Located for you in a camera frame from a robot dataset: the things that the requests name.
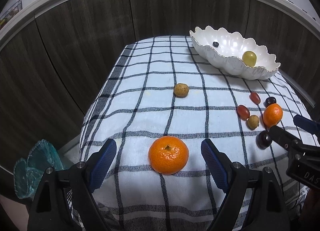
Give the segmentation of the mandarin orange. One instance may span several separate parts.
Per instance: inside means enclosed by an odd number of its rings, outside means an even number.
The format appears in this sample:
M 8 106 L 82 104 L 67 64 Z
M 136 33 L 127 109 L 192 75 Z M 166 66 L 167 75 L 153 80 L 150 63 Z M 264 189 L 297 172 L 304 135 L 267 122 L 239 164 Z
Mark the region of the mandarin orange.
M 283 117 L 283 109 L 278 104 L 270 104 L 263 113 L 263 122 L 267 128 L 277 125 Z
M 173 175 L 187 164 L 189 149 L 179 138 L 163 136 L 152 143 L 148 158 L 154 171 L 163 175 Z

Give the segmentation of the white scalloped ceramic bowl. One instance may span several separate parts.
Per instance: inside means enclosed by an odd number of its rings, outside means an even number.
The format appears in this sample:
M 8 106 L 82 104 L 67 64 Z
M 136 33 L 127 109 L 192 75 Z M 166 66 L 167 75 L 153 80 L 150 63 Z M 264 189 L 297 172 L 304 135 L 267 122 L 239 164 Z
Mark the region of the white scalloped ceramic bowl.
M 276 55 L 270 54 L 266 46 L 259 46 L 253 38 L 244 38 L 239 32 L 230 33 L 225 28 L 205 29 L 196 27 L 189 31 L 196 52 L 213 67 L 247 80 L 266 80 L 274 76 L 281 63 L 276 61 Z M 242 61 L 246 51 L 252 51 L 257 56 L 254 67 L 249 67 Z

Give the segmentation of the teal glass dish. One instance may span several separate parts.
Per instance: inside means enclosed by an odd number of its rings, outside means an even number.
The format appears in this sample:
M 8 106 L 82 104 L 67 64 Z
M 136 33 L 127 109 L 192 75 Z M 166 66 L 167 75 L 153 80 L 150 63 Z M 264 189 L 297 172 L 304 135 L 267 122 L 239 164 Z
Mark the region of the teal glass dish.
M 14 166 L 14 188 L 19 199 L 34 198 L 43 173 L 48 167 L 56 171 L 65 167 L 57 150 L 47 140 L 38 141 L 26 159 L 20 158 Z

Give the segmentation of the checkered white blue cloth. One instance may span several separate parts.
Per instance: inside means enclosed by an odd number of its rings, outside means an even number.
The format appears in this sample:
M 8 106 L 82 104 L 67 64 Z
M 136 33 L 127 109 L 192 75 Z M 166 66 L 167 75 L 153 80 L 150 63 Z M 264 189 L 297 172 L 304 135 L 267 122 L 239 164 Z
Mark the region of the checkered white blue cloth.
M 257 144 L 265 100 L 275 98 L 278 125 L 304 143 L 318 139 L 293 123 L 308 113 L 280 73 L 246 80 L 214 68 L 186 36 L 160 36 L 128 44 L 89 107 L 82 124 L 80 159 L 108 139 L 117 152 L 97 206 L 112 230 L 206 230 L 224 198 L 201 154 L 210 139 L 248 169 L 270 167 L 293 216 L 308 188 L 286 175 L 278 144 Z

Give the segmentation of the brown longan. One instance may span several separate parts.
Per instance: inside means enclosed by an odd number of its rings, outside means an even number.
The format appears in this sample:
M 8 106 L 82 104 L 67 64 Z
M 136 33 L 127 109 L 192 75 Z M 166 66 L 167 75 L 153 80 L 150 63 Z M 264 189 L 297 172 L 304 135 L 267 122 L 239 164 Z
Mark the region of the brown longan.
M 247 120 L 247 126 L 251 130 L 255 130 L 259 126 L 260 119 L 257 115 L 250 115 Z
M 174 87 L 174 95 L 179 98 L 185 98 L 189 93 L 189 87 L 185 83 L 177 83 Z

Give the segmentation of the yellow-green round fruit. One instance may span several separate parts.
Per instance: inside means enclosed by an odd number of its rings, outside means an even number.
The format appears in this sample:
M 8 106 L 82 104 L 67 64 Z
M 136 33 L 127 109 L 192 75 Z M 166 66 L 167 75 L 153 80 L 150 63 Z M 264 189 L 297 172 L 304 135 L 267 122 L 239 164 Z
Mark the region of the yellow-green round fruit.
M 246 66 L 254 67 L 257 62 L 257 56 L 254 52 L 248 50 L 243 53 L 242 61 Z

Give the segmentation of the small dark grape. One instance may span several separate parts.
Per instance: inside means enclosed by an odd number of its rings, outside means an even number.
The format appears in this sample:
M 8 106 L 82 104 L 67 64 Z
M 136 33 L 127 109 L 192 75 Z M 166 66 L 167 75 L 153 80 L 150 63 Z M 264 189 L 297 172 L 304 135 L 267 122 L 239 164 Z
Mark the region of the small dark grape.
M 274 96 L 269 96 L 268 98 L 266 98 L 265 100 L 265 107 L 268 107 L 272 104 L 276 104 L 277 103 L 277 100 Z

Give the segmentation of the large dark plum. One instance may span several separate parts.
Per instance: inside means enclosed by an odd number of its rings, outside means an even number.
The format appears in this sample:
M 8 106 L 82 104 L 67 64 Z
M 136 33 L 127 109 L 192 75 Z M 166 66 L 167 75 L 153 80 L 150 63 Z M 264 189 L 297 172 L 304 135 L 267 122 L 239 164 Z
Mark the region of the large dark plum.
M 261 131 L 259 135 L 257 135 L 256 141 L 257 141 L 257 146 L 261 149 L 266 149 L 270 147 L 270 145 L 273 142 L 268 131 Z

